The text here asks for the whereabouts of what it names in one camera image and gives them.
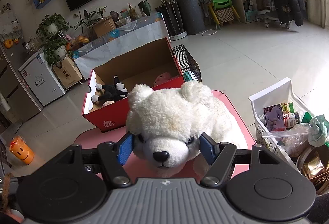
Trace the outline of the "patterned storage stool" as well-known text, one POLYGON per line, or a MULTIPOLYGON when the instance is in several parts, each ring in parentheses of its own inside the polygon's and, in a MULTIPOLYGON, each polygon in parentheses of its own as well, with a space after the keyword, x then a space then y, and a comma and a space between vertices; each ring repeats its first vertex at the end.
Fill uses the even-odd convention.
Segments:
POLYGON ((234 13, 231 7, 217 9, 215 15, 219 23, 231 22, 234 20, 234 13))

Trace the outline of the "brown paper bag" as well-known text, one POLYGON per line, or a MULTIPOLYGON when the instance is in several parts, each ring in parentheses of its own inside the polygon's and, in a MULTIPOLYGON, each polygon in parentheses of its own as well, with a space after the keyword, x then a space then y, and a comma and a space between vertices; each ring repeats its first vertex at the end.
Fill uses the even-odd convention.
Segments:
POLYGON ((69 89, 76 83, 81 82, 82 74, 80 73, 76 63, 66 56, 58 63, 54 64, 53 71, 59 78, 64 89, 69 89))

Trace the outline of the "tan round plush toy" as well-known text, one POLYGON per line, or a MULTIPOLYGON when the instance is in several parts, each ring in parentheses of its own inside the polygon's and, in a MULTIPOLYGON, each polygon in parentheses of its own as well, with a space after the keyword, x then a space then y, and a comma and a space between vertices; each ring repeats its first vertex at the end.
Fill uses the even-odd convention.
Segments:
POLYGON ((111 105, 113 103, 115 103, 115 101, 108 100, 102 105, 102 107, 106 107, 106 106, 111 105))

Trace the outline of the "large white plush bear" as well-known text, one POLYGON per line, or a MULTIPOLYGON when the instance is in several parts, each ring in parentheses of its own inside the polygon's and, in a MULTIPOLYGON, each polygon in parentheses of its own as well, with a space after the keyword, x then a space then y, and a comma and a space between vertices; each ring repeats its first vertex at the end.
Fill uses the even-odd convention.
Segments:
POLYGON ((189 161, 199 176, 209 170, 200 152, 202 133, 217 143, 248 147, 233 114, 201 82, 160 90, 138 84, 128 94, 128 103, 126 130, 135 136, 134 153, 160 177, 178 174, 189 161))

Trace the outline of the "potted green plant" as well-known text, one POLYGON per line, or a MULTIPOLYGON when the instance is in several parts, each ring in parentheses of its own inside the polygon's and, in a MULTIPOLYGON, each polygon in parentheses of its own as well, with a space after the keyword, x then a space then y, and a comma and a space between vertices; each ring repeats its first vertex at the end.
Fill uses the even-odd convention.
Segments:
POLYGON ((44 56, 50 67, 58 63, 60 60, 57 50, 64 47, 66 54, 66 45, 68 40, 66 32, 73 28, 65 18, 55 13, 53 15, 46 15, 42 22, 39 24, 36 35, 41 39, 42 46, 44 47, 44 56))

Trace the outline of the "white mini fridge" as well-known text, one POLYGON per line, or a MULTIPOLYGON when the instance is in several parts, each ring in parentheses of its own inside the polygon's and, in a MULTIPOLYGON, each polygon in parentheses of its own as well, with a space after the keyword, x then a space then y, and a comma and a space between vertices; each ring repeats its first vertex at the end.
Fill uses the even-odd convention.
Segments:
POLYGON ((43 107, 66 93, 42 51, 33 53, 18 71, 43 107))

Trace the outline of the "red Kappa shoe box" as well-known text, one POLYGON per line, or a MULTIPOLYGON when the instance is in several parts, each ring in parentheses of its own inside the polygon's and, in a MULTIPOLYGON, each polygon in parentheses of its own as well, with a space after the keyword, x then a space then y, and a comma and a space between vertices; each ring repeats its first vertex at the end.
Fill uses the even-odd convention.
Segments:
POLYGON ((96 84, 112 84, 114 76, 118 76, 128 91, 136 84, 146 84, 153 90, 179 88, 184 83, 182 71, 173 54, 168 38, 152 41, 132 51, 112 58, 107 63, 94 68, 90 74, 90 92, 85 94, 82 116, 106 132, 125 126, 129 105, 127 98, 106 107, 103 103, 94 104, 93 95, 99 95, 96 84), (158 86, 153 86, 157 76, 169 72, 172 79, 158 86))

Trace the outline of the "cloth covered low table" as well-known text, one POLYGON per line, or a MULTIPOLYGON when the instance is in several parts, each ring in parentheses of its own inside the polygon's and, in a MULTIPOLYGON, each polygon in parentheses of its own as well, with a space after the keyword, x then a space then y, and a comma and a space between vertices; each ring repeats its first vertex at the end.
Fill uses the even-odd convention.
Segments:
POLYGON ((92 70, 114 57, 134 50, 154 40, 168 37, 168 30, 160 12, 154 12, 125 24, 73 52, 82 77, 90 78, 92 70))

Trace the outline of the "pink spotted plush toy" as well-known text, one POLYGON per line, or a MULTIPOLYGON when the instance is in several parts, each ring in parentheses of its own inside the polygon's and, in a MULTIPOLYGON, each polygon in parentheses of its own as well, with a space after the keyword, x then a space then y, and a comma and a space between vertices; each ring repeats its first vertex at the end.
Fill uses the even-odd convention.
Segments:
POLYGON ((156 80, 153 83, 153 86, 161 85, 163 83, 168 82, 171 79, 172 79, 171 74, 169 72, 164 72, 163 74, 157 76, 156 80))

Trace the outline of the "black white plush monkey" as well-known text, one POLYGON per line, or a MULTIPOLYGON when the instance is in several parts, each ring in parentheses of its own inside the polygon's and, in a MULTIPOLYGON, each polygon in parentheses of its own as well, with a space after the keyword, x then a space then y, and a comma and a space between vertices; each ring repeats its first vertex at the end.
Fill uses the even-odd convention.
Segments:
POLYGON ((125 88, 125 85, 120 81, 117 75, 114 76, 112 85, 96 84, 95 88, 96 91, 101 93, 101 95, 93 95, 91 97, 91 101, 93 103, 97 103, 98 101, 117 102, 128 96, 128 90, 125 88))

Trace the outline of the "tall black plant pot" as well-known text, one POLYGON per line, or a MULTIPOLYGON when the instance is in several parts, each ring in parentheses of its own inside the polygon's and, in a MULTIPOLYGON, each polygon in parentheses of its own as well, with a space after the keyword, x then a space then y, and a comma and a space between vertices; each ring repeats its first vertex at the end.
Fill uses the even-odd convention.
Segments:
POLYGON ((156 11, 162 14, 171 41, 180 40, 187 36, 176 2, 158 6, 156 11))

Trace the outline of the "pink table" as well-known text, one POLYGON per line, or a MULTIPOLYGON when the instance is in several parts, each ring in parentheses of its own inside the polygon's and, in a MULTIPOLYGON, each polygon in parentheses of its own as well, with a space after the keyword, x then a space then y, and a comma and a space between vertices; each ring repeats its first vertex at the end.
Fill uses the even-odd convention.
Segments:
MULTIPOLYGON (((249 129, 243 122, 237 110, 234 108, 232 102, 229 98, 222 93, 221 91, 214 90, 212 92, 214 97, 221 100, 229 112, 235 117, 241 132, 243 133, 245 140, 248 145, 248 149, 252 148, 252 145, 255 144, 255 140, 250 133, 249 129)), ((81 144, 82 148, 90 149, 95 148, 98 144, 112 141, 117 142, 121 137, 125 135, 125 127, 121 127, 118 129, 114 129, 105 133, 102 133, 100 129, 94 128, 88 131, 81 133, 78 138, 75 140, 75 143, 81 144)), ((202 156, 198 156, 193 160, 188 161, 185 166, 176 174, 173 175, 173 178, 195 178, 198 182, 200 179, 206 174, 206 171, 201 170, 200 166, 202 164, 206 164, 206 161, 202 156)), ((135 181, 137 178, 156 178, 158 177, 157 172, 154 170, 149 163, 144 160, 138 158, 135 154, 131 154, 128 158, 126 164, 123 166, 124 170, 129 175, 132 181, 135 181)))

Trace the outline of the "orange smiley cup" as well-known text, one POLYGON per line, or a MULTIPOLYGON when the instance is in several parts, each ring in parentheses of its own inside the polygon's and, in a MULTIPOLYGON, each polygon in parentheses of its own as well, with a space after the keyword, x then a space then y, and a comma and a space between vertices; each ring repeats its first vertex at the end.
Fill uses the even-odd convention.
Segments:
POLYGON ((10 145, 9 151, 14 154, 24 164, 29 165, 34 159, 34 151, 26 144, 21 136, 15 136, 10 145))

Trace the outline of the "cardboard box on table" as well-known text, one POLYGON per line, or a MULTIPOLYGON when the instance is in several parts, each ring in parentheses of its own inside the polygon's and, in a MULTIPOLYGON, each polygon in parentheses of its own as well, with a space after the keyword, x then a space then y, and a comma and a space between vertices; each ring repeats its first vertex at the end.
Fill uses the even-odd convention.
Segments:
POLYGON ((115 29, 116 26, 112 19, 112 16, 107 16, 106 18, 99 20, 93 25, 93 30, 97 37, 102 37, 115 29))

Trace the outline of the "blue swivel chair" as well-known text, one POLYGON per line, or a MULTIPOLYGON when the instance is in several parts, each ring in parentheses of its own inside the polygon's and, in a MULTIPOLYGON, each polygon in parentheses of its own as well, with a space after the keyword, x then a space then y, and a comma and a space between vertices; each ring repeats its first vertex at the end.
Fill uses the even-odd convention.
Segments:
POLYGON ((280 27, 289 29, 290 22, 280 23, 278 14, 274 5, 274 0, 262 0, 262 5, 256 17, 258 22, 264 22, 264 27, 269 28, 271 22, 279 23, 280 27))

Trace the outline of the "white plastic storage basket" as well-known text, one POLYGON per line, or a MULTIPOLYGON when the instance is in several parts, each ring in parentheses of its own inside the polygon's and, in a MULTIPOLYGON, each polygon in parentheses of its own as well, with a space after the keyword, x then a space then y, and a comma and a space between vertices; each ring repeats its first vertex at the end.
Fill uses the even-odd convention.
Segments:
POLYGON ((256 141, 294 168, 328 155, 328 120, 295 95, 290 78, 249 96, 256 141))

